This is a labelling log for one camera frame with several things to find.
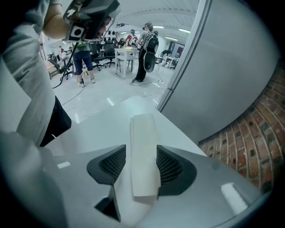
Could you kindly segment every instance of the backpack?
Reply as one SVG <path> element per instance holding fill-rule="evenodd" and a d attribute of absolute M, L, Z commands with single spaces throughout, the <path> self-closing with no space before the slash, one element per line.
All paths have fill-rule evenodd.
<path fill-rule="evenodd" d="M 156 54 L 158 47 L 159 47 L 159 39 L 155 34 L 149 33 L 149 36 L 143 43 L 143 49 L 145 49 L 147 53 Z"/>

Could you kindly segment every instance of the table leg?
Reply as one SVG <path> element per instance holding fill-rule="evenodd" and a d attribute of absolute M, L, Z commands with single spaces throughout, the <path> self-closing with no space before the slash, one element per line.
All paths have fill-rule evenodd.
<path fill-rule="evenodd" d="M 118 52 L 117 51 L 115 51 L 115 73 L 118 73 L 118 68 L 117 68 L 117 62 L 118 62 L 118 60 L 117 60 L 117 54 L 118 54 Z"/>
<path fill-rule="evenodd" d="M 124 74 L 123 78 L 126 79 L 126 61 L 127 61 L 127 53 L 124 55 Z"/>

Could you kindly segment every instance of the ceiling light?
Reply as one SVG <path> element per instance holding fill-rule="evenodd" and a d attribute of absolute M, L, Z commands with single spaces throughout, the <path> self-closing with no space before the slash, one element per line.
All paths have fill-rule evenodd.
<path fill-rule="evenodd" d="M 165 38 L 170 39 L 170 40 L 173 40 L 173 41 L 178 41 L 177 39 L 170 38 L 170 37 L 165 37 Z"/>
<path fill-rule="evenodd" d="M 185 30 L 185 29 L 182 29 L 182 28 L 180 28 L 179 31 L 181 31 L 181 32 L 186 32 L 186 33 L 190 33 L 190 31 Z"/>

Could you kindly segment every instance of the white table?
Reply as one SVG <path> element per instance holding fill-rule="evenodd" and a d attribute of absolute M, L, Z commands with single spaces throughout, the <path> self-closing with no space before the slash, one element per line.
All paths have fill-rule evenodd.
<path fill-rule="evenodd" d="M 118 53 L 124 53 L 124 72 L 123 72 L 123 79 L 126 79 L 126 62 L 127 62 L 127 56 L 134 53 L 138 54 L 138 50 L 130 50 L 126 48 L 115 48 L 115 72 L 118 73 L 118 68 L 116 67 L 117 64 L 117 55 Z"/>
<path fill-rule="evenodd" d="M 171 60 L 171 62 L 170 62 L 170 65 L 169 65 L 169 66 L 171 66 L 171 65 L 172 65 L 173 60 L 174 60 L 174 61 L 178 61 L 176 58 L 173 58 L 173 57 L 170 57 L 170 56 L 165 56 L 165 62 L 167 61 L 167 59 L 170 59 L 170 60 Z"/>
<path fill-rule="evenodd" d="M 147 213 L 150 208 L 133 201 L 130 171 L 130 118 L 151 113 L 155 118 L 159 134 L 158 144 L 176 147 L 192 153 L 205 155 L 182 131 L 165 116 L 148 105 L 142 97 L 132 97 L 95 114 L 72 126 L 46 147 L 53 156 L 84 153 L 115 145 L 126 145 L 126 164 L 115 183 L 120 183 L 116 192 L 121 219 L 132 223 L 137 215 Z"/>

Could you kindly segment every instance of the brick wall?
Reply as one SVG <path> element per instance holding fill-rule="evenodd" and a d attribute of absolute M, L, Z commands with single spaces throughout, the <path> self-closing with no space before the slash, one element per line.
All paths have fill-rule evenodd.
<path fill-rule="evenodd" d="M 285 63 L 235 121 L 199 142 L 201 150 L 239 172 L 263 192 L 271 190 L 285 159 Z"/>

